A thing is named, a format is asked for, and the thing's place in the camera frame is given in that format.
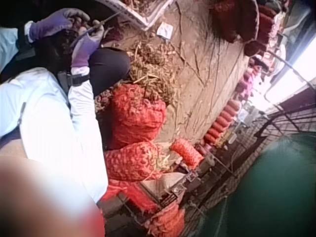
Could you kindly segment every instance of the person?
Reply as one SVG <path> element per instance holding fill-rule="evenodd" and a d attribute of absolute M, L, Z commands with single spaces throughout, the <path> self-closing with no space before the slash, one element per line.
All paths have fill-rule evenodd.
<path fill-rule="evenodd" d="M 41 21 L 29 21 L 21 29 L 0 28 L 0 72 L 19 51 L 70 29 L 71 19 L 79 18 L 90 20 L 79 9 L 64 8 Z M 95 203 L 106 192 L 108 178 L 94 97 L 126 76 L 130 64 L 126 53 L 99 48 L 103 33 L 99 26 L 76 44 L 67 75 L 69 91 L 41 67 L 0 85 L 0 159 L 38 161 L 79 184 Z M 71 199 L 67 202 L 74 205 Z"/>

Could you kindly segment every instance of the bright light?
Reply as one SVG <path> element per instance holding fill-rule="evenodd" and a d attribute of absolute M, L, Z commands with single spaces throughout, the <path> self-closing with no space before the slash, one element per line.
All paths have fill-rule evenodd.
<path fill-rule="evenodd" d="M 316 76 L 316 38 L 309 44 L 293 65 L 307 81 Z M 301 89 L 306 82 L 302 82 L 291 69 L 272 87 L 266 98 L 274 104 L 282 102 Z"/>

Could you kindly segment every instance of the black pants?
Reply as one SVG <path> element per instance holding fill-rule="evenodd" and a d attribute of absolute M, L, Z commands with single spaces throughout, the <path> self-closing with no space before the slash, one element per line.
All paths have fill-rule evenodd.
<path fill-rule="evenodd" d="M 2 83 L 34 67 L 44 67 L 44 65 L 36 57 L 12 61 L 2 71 L 0 81 Z M 89 67 L 93 94 L 97 96 L 127 76 L 130 60 L 124 51 L 115 48 L 100 48 L 91 55 Z"/>

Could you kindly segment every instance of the rubber glove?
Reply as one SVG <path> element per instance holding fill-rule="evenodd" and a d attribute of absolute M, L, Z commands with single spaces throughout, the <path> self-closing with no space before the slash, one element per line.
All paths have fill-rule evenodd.
<path fill-rule="evenodd" d="M 100 22 L 97 20 L 93 21 L 93 25 L 97 25 Z M 81 33 L 85 30 L 84 27 L 80 29 Z M 103 37 L 104 28 L 100 26 L 93 32 L 90 36 L 85 35 L 75 46 L 73 54 L 72 54 L 72 68 L 79 67 L 88 67 L 89 66 L 89 58 L 91 54 L 99 47 L 100 41 Z"/>
<path fill-rule="evenodd" d="M 46 36 L 52 36 L 63 29 L 70 29 L 73 23 L 69 18 L 75 17 L 82 18 L 84 21 L 90 20 L 90 17 L 79 9 L 63 8 L 41 21 L 33 22 L 29 37 L 32 41 L 36 41 Z"/>

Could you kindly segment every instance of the white styrofoam box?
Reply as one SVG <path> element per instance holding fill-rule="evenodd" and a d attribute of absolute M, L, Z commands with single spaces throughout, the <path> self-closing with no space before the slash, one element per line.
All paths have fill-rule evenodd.
<path fill-rule="evenodd" d="M 161 17 L 166 10 L 166 8 L 173 4 L 175 0 L 156 0 L 151 3 L 150 8 L 152 9 L 149 16 L 144 17 L 139 13 L 128 7 L 126 4 L 120 0 L 95 0 L 99 3 L 112 9 L 114 12 L 124 11 L 120 16 L 124 17 L 126 20 L 132 22 L 132 24 L 143 31 L 148 30 L 153 24 Z"/>

